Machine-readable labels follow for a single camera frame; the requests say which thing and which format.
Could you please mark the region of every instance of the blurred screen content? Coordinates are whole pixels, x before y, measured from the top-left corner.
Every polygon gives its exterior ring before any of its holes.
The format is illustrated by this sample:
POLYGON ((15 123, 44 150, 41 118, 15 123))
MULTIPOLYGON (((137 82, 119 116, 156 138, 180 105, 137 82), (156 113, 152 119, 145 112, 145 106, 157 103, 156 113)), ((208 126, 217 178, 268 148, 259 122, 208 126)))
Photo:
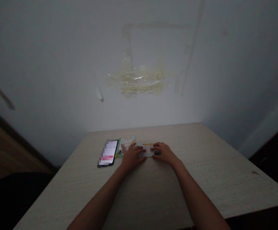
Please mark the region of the blurred screen content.
POLYGON ((117 147, 118 140, 107 140, 105 147, 98 161, 99 167, 107 167, 114 161, 114 154, 117 147))

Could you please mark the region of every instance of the light wooden tabletop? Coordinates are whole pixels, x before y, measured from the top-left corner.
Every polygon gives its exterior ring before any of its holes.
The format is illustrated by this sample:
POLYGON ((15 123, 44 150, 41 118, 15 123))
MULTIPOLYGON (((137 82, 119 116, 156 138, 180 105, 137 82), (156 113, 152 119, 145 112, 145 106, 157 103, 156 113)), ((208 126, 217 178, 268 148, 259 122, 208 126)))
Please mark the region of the light wooden tabletop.
MULTIPOLYGON (((89 133, 15 227, 66 229, 121 164, 97 168, 107 139, 161 140, 224 218, 278 206, 278 184, 202 123, 89 133)), ((123 182, 104 229, 180 229, 192 226, 169 165, 148 158, 123 182)))

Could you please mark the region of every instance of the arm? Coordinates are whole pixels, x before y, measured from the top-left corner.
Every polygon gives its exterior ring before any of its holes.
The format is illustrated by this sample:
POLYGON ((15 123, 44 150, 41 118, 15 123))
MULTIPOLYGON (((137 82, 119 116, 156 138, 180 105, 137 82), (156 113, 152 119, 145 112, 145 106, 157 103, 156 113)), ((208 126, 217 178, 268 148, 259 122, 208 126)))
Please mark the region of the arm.
POLYGON ((161 155, 153 155, 154 159, 164 161, 173 168, 183 192, 189 213, 198 229, 230 229, 218 209, 195 182, 183 162, 165 143, 156 143, 151 150, 159 150, 161 155))
POLYGON ((131 170, 146 160, 146 157, 138 159, 139 153, 145 150, 142 149, 142 146, 133 148, 135 144, 131 144, 128 151, 122 145, 124 157, 121 165, 75 217, 67 230, 101 229, 103 227, 124 178, 131 170))

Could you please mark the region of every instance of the colorful printed card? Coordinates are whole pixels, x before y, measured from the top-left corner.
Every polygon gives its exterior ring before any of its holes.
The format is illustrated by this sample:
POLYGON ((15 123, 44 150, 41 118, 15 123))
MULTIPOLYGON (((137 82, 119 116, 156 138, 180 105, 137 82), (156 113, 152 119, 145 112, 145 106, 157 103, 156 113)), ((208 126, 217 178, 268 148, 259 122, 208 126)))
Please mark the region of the colorful printed card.
POLYGON ((151 148, 153 148, 153 144, 154 143, 146 143, 146 144, 142 144, 143 149, 145 149, 145 152, 142 152, 139 154, 139 158, 142 157, 151 157, 152 155, 154 155, 154 151, 151 151, 151 148))
POLYGON ((134 142, 135 142, 135 137, 120 138, 118 148, 116 150, 117 152, 115 154, 115 158, 123 157, 124 155, 121 144, 123 144, 125 148, 128 149, 129 146, 134 142))

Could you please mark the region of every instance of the right hand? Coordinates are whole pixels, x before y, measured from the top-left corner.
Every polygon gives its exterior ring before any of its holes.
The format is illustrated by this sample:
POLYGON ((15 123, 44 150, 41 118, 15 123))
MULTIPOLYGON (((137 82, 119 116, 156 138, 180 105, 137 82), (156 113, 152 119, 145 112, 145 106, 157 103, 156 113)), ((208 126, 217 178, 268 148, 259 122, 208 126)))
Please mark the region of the right hand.
POLYGON ((171 151, 170 147, 163 142, 157 142, 153 145, 154 147, 151 150, 160 151, 160 155, 152 155, 152 158, 161 160, 171 166, 179 161, 178 157, 171 151))

